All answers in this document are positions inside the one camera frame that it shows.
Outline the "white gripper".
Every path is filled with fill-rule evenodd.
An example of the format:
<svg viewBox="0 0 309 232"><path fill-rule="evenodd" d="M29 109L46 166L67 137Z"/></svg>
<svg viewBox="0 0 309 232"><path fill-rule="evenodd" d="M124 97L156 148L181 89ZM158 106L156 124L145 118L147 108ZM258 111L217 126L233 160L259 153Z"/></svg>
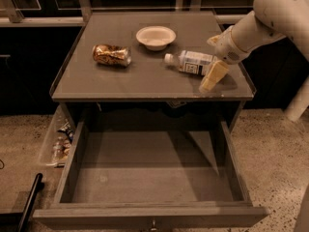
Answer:
<svg viewBox="0 0 309 232"><path fill-rule="evenodd" d="M228 73L229 65L237 64L249 56L247 52L241 50L234 42L232 29L233 26L230 26L220 35L215 35L207 39L207 44L214 47L215 56L220 60L211 64L209 73L202 79L199 87L199 91L202 93L214 88Z"/></svg>

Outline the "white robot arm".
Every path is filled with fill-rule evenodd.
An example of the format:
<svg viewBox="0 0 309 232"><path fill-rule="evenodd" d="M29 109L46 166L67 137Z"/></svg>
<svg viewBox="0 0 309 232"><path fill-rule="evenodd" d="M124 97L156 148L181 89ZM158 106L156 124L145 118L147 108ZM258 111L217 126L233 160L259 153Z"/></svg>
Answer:
<svg viewBox="0 0 309 232"><path fill-rule="evenodd" d="M253 11L237 24L209 39L218 60L212 65L233 65L247 57L253 49L288 38L309 60L308 0L254 0ZM245 161L249 186L267 188L271 181L284 177L309 179L309 148L301 145L304 138L299 119L308 107L308 83L303 82L284 111L282 124L274 127L240 123L234 135L245 144L239 157Z"/></svg>

